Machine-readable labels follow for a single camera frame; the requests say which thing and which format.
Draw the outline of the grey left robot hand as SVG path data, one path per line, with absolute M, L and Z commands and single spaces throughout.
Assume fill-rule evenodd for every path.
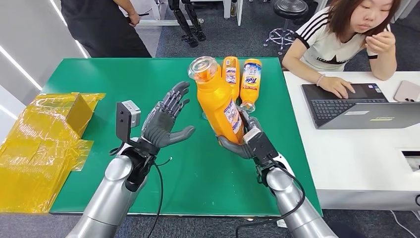
M 181 81 L 169 90 L 149 112 L 142 126 L 141 138 L 157 148 L 163 148 L 188 139 L 195 131 L 190 125 L 173 132 L 175 121 L 189 99 L 183 96 L 189 92 L 190 83 Z

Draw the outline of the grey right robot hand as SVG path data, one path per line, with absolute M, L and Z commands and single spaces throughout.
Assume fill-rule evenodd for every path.
M 240 113 L 242 121 L 244 122 L 245 134 L 247 134 L 248 131 L 252 130 L 253 128 L 257 128 L 259 131 L 263 132 L 261 124 L 256 117 L 249 116 L 249 114 L 241 108 L 239 108 L 238 111 Z M 218 139 L 219 144 L 223 148 L 237 154 L 238 156 L 244 159 L 253 159 L 256 157 L 253 151 L 253 148 L 251 148 L 248 144 L 239 145 L 239 144 L 233 143 L 229 141 L 223 135 L 218 136 L 217 139 Z

